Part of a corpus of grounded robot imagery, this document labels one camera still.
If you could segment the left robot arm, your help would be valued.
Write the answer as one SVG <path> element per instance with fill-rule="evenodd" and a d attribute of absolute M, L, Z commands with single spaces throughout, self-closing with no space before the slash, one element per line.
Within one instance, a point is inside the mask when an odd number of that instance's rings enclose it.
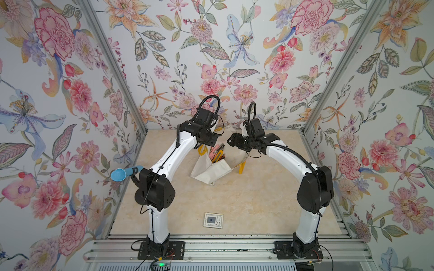
<path fill-rule="evenodd" d="M 202 145 L 214 146 L 217 135 L 213 135 L 215 120 L 188 120 L 177 127 L 176 139 L 156 164 L 139 172 L 138 190 L 135 200 L 146 207 L 149 214 L 148 242 L 163 247 L 168 243 L 167 209 L 175 199 L 175 189 L 171 183 L 174 175 L 186 156 Z"/>

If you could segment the yellow black utility knife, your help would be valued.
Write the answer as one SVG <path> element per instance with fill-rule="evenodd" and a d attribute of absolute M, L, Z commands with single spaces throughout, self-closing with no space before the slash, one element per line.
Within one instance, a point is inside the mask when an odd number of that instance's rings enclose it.
<path fill-rule="evenodd" d="M 224 152 L 223 152 L 224 147 L 225 147 L 225 145 L 224 145 L 224 144 L 221 144 L 221 145 L 216 149 L 215 155 L 214 155 L 213 160 L 212 160 L 213 163 L 216 163 L 217 161 L 219 161 L 219 160 L 222 159 L 222 156 L 224 155 Z"/>

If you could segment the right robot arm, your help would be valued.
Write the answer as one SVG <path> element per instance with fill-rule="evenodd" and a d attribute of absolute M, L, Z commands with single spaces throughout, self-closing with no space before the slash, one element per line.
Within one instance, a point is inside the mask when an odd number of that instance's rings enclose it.
<path fill-rule="evenodd" d="M 273 133 L 256 138 L 233 133 L 227 143 L 246 152 L 258 150 L 276 160 L 299 179 L 297 202 L 302 208 L 302 214 L 293 234 L 292 250 L 298 257 L 304 257 L 307 252 L 319 247 L 320 220 L 334 197 L 331 170 L 327 166 L 311 164 Z"/>

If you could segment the white canvas pouch yellow handles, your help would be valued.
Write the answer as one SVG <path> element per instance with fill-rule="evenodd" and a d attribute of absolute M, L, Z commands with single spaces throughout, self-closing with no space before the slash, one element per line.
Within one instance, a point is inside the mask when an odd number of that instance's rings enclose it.
<path fill-rule="evenodd" d="M 229 173 L 236 171 L 242 174 L 245 162 L 247 160 L 247 153 L 239 150 L 236 147 L 231 147 L 227 140 L 233 133 L 240 133 L 240 130 L 235 130 L 233 127 L 226 126 L 225 131 L 217 140 L 216 145 L 224 144 L 224 155 L 222 159 L 216 163 L 212 163 L 209 158 L 209 152 L 212 147 L 202 146 L 199 148 L 199 158 L 193 167 L 190 177 L 200 181 L 204 184 L 214 186 L 215 183 Z"/>

